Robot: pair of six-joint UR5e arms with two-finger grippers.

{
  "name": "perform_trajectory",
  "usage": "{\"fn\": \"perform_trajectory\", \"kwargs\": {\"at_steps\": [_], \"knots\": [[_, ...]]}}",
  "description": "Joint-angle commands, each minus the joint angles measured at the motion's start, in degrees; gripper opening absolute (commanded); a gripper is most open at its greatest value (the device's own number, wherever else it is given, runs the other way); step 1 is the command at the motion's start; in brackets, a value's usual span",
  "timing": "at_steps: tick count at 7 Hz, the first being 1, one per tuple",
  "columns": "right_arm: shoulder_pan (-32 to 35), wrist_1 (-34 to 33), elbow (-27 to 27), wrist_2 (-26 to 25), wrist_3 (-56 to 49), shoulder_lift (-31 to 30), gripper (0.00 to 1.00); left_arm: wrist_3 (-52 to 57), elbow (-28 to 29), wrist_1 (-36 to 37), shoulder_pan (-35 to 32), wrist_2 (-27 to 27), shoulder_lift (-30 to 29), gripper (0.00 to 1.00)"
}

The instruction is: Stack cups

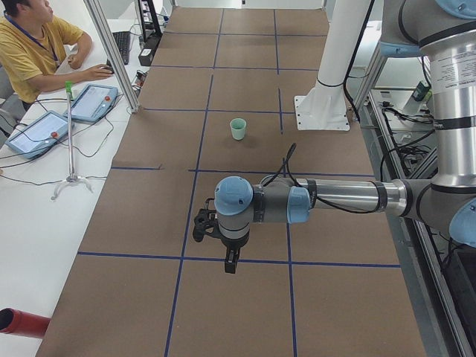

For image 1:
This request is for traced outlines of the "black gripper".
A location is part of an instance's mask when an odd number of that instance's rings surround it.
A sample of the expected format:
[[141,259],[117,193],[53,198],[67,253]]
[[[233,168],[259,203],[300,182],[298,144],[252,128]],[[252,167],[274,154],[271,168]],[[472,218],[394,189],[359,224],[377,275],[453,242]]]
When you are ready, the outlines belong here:
[[235,274],[237,270],[237,263],[241,247],[243,247],[249,240],[249,233],[244,234],[240,238],[221,237],[221,242],[226,247],[226,255],[224,261],[225,273]]

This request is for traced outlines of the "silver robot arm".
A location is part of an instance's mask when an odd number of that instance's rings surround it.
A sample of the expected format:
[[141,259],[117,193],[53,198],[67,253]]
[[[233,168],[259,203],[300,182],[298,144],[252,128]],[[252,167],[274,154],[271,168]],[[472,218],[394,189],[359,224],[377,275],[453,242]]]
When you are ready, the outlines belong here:
[[415,45],[430,62],[438,171],[429,180],[333,181],[270,179],[252,185],[238,176],[216,186],[213,234],[234,273],[254,222],[307,221],[313,208],[388,212],[475,244],[475,3],[386,1],[382,38]]

